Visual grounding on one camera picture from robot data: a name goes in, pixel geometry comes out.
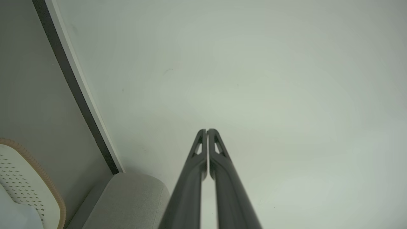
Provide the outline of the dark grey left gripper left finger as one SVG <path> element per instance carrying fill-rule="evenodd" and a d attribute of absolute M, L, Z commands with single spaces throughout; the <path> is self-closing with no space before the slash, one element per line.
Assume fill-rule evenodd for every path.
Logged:
<path fill-rule="evenodd" d="M 208 170 L 207 131 L 198 131 L 158 229 L 200 229 L 202 181 Z"/>

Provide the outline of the white and grey baseboard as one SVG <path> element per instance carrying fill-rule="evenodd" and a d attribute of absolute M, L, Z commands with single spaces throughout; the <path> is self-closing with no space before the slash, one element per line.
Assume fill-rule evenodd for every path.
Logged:
<path fill-rule="evenodd" d="M 72 95 L 112 174 L 124 172 L 94 99 L 89 91 L 78 58 L 73 51 L 57 0 L 32 0 L 45 34 Z"/>

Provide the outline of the white perforated basket tan rim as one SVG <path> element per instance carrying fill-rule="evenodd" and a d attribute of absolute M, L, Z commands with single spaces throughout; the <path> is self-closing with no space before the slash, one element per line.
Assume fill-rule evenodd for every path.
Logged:
<path fill-rule="evenodd" d="M 0 138 L 0 184 L 14 202 L 35 208 L 44 229 L 64 229 L 66 205 L 55 184 L 21 144 Z"/>

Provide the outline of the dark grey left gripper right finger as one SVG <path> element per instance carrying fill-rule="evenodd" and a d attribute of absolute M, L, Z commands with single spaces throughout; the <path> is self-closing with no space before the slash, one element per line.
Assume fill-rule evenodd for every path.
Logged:
<path fill-rule="evenodd" d="M 218 229 L 263 229 L 216 129 L 208 130 L 208 158 L 216 189 Z"/>

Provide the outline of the white cloth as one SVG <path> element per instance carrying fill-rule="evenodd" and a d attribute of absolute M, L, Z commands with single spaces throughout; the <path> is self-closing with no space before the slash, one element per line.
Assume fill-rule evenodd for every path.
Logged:
<path fill-rule="evenodd" d="M 1 184 L 0 229 L 44 229 L 37 210 L 14 202 Z"/>

